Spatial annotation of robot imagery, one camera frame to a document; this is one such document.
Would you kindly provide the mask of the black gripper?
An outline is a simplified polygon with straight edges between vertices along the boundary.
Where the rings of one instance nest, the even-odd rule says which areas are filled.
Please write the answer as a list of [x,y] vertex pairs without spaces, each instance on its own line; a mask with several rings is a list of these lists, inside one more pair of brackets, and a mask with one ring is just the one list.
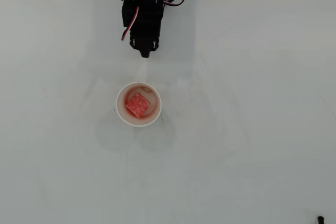
[[163,11],[163,5],[150,0],[123,1],[122,39],[129,35],[130,46],[138,50],[142,58],[149,58],[150,52],[159,47]]

